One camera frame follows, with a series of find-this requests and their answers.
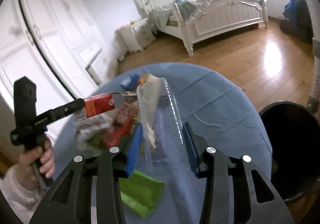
blue tablecloth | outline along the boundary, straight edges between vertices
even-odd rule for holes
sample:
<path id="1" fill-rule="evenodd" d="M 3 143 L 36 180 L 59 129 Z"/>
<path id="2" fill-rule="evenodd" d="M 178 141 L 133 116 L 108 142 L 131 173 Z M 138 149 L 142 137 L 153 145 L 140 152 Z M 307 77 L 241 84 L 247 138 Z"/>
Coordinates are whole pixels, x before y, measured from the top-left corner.
<path id="1" fill-rule="evenodd" d="M 208 144 L 228 156 L 250 155 L 266 176 L 271 177 L 272 148 L 256 109 L 241 88 L 212 70 L 185 63 L 148 65 L 114 78 L 96 94 L 119 91 L 119 82 L 124 77 L 144 73 L 167 80 L 182 123 L 189 122 L 196 135 L 203 136 Z M 56 142 L 56 176 L 75 155 L 92 156 L 89 151 L 77 150 L 74 124 L 71 118 Z M 144 156 L 138 158 L 136 169 L 149 174 Z M 148 219 L 142 220 L 124 207 L 126 222 L 199 223 L 204 190 L 205 179 L 198 180 L 191 172 L 183 173 L 166 183 L 161 202 Z"/>

green packet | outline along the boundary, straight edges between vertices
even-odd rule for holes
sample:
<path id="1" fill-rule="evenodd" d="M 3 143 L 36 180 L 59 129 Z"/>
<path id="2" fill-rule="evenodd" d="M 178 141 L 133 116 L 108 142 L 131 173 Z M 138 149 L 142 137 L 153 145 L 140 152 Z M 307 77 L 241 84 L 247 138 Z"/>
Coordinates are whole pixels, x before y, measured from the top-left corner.
<path id="1" fill-rule="evenodd" d="M 128 179 L 119 178 L 119 185 L 122 202 L 142 218 L 147 218 L 154 212 L 164 189 L 162 181 L 139 171 L 134 171 Z"/>

plastic container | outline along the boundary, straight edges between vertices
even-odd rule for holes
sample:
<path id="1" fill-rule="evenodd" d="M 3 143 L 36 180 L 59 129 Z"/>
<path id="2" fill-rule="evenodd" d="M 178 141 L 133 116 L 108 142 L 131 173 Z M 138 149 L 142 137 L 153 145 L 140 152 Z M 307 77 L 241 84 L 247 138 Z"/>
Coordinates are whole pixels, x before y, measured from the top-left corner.
<path id="1" fill-rule="evenodd" d="M 148 170 L 159 179 L 171 179 L 190 168 L 175 98 L 164 78 L 138 86 L 137 93 Z"/>
<path id="2" fill-rule="evenodd" d="M 271 183 L 286 203 L 310 191 L 320 177 L 320 126 L 302 105 L 281 101 L 259 113 L 272 145 Z"/>

barcode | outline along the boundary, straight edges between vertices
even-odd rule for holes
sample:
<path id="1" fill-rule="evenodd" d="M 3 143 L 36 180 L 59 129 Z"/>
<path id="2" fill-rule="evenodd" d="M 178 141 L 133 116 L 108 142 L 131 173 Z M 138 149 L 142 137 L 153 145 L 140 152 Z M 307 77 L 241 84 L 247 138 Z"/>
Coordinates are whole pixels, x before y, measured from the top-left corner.
<path id="1" fill-rule="evenodd" d="M 81 121 L 87 119 L 87 114 L 85 113 L 85 109 L 82 108 L 80 111 L 75 112 L 76 121 Z"/>

white wardrobe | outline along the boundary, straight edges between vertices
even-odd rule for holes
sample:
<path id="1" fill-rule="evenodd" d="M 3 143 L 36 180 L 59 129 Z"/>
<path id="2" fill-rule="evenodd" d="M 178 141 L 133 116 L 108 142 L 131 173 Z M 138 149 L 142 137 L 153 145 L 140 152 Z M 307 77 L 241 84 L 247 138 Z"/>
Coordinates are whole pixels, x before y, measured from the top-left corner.
<path id="1" fill-rule="evenodd" d="M 103 38 L 81 0 L 4 0 L 0 34 L 0 146 L 15 159 L 21 150 L 10 143 L 15 80 L 27 76 L 36 83 L 40 114 L 90 96 L 98 86 L 88 65 L 98 64 L 94 69 L 102 77 L 116 60 L 107 60 Z M 48 127 L 53 144 L 67 120 Z"/>

